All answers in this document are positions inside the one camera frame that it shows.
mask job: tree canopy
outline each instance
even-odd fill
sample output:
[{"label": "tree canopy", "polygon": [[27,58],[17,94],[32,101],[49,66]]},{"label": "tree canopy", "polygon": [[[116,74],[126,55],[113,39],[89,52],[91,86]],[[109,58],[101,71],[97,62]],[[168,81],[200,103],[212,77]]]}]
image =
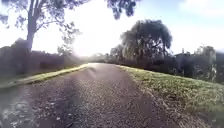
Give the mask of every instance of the tree canopy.
[{"label": "tree canopy", "polygon": [[171,46],[172,36],[160,21],[138,21],[121,35],[124,57],[129,59],[149,59],[166,55]]},{"label": "tree canopy", "polygon": [[[65,21],[65,10],[74,10],[90,0],[3,0],[2,3],[10,10],[18,13],[16,26],[27,29],[27,48],[32,49],[35,33],[41,28],[47,28],[55,23],[64,32],[74,33],[74,23]],[[107,6],[112,9],[115,19],[119,19],[122,11],[127,16],[134,14],[134,7],[139,0],[107,0]],[[0,14],[0,20],[7,23],[8,14]]]}]

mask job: tree trunk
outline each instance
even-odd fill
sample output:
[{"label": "tree trunk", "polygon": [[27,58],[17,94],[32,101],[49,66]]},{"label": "tree trunk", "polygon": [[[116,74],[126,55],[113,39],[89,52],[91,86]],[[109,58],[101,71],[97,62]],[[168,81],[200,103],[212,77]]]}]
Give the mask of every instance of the tree trunk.
[{"label": "tree trunk", "polygon": [[29,51],[32,50],[32,45],[33,45],[33,38],[34,38],[34,33],[32,31],[28,30],[28,34],[27,34],[27,48]]}]

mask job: road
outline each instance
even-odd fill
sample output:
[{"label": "road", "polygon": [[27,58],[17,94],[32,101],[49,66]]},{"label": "road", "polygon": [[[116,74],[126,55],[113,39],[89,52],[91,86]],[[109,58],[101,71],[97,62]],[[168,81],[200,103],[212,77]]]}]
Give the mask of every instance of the road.
[{"label": "road", "polygon": [[41,83],[0,90],[2,128],[175,128],[119,67],[93,64]]}]

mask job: green grass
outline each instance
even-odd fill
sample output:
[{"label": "green grass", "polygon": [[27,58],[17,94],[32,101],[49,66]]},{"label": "green grass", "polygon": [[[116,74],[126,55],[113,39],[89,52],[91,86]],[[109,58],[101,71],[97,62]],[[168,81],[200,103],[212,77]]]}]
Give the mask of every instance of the green grass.
[{"label": "green grass", "polygon": [[81,70],[87,66],[88,66],[88,64],[83,64],[78,67],[67,68],[67,69],[62,69],[62,70],[55,71],[55,72],[48,72],[48,73],[28,76],[26,78],[14,78],[14,79],[8,80],[6,82],[0,83],[0,88],[6,88],[6,87],[17,86],[17,85],[25,85],[25,84],[40,82],[40,81],[43,81],[43,80],[46,80],[46,79],[49,79],[49,78],[52,78],[55,76],[65,74],[65,73],[70,73],[73,71]]},{"label": "green grass", "polygon": [[206,117],[224,127],[224,85],[120,66],[135,81],[181,113]]}]

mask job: tree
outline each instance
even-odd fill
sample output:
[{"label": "tree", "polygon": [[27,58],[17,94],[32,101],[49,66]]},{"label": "tree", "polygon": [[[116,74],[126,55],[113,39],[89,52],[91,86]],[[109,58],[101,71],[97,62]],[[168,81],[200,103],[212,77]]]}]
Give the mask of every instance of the tree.
[{"label": "tree", "polygon": [[122,51],[123,51],[123,46],[119,44],[115,48],[111,49],[110,55],[119,62],[123,60]]},{"label": "tree", "polygon": [[[41,28],[46,28],[51,23],[59,25],[65,31],[71,30],[74,23],[66,23],[65,10],[74,10],[90,0],[4,0],[4,5],[19,13],[16,26],[27,29],[27,48],[32,49],[35,33]],[[118,19],[122,10],[127,16],[134,13],[136,1],[139,0],[107,0],[108,7],[112,8],[114,17]],[[0,14],[0,20],[7,23],[8,15]]]},{"label": "tree", "polygon": [[124,57],[140,61],[164,57],[171,46],[172,36],[160,21],[138,21],[121,35]]},{"label": "tree", "polygon": [[207,81],[216,79],[216,52],[211,46],[201,46],[195,52],[194,64],[201,70],[201,77]]}]

